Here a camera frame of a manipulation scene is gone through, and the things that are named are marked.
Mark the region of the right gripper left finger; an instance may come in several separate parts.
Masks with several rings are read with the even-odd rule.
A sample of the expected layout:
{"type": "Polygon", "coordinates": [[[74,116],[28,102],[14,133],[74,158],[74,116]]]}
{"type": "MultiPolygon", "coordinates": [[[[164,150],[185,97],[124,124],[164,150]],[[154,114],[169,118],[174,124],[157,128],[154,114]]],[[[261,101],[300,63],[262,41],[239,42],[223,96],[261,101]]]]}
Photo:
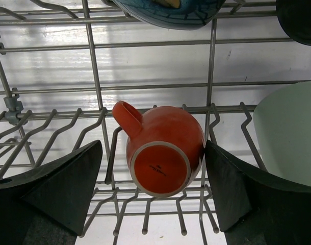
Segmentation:
{"type": "Polygon", "coordinates": [[[0,244],[75,244],[82,235],[102,159],[95,140],[0,180],[0,244]]]}

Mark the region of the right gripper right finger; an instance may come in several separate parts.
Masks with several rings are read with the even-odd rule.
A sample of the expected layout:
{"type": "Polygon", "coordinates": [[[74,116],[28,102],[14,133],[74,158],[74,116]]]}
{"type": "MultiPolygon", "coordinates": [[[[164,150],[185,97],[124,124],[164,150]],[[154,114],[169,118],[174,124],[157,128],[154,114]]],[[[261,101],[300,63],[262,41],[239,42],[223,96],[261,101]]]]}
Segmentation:
{"type": "Polygon", "coordinates": [[[227,244],[311,244],[311,187],[285,180],[207,141],[205,162],[227,244]]]}

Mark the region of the mint green cup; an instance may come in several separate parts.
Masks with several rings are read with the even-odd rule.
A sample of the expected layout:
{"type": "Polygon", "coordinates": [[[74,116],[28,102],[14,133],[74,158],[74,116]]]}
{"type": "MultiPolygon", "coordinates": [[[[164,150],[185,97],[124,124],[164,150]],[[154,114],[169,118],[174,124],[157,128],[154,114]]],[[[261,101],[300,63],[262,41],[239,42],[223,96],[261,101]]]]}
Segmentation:
{"type": "Polygon", "coordinates": [[[267,171],[311,186],[311,81],[269,94],[256,106],[253,122],[267,171]]]}

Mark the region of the small orange cup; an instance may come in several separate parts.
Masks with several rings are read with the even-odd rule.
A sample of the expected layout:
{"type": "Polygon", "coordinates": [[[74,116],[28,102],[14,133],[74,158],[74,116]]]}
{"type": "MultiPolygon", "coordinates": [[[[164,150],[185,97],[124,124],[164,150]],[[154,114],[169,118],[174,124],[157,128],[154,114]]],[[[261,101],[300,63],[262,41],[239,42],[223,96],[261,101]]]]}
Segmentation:
{"type": "Polygon", "coordinates": [[[118,101],[112,115],[127,134],[126,161],[133,182],[144,193],[166,198],[185,189],[200,171],[205,138],[199,122],[172,106],[140,113],[118,101]]]}

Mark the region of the black ceramic mug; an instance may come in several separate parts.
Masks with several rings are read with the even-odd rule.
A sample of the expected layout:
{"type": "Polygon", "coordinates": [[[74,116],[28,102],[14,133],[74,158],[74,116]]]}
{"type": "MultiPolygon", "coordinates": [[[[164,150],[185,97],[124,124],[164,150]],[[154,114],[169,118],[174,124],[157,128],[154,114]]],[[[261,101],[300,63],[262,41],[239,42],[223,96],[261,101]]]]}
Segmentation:
{"type": "Polygon", "coordinates": [[[311,46],[311,0],[277,0],[276,14],[290,38],[311,46]]]}

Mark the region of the blue patterned bowl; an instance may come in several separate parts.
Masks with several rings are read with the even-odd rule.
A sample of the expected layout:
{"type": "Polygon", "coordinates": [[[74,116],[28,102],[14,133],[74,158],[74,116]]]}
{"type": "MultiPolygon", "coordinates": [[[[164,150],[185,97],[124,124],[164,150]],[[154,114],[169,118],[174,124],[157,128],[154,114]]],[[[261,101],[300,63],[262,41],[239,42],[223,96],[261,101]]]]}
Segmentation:
{"type": "Polygon", "coordinates": [[[163,1],[114,1],[134,18],[151,25],[175,29],[197,30],[206,26],[225,1],[179,1],[172,7],[163,1]]]}

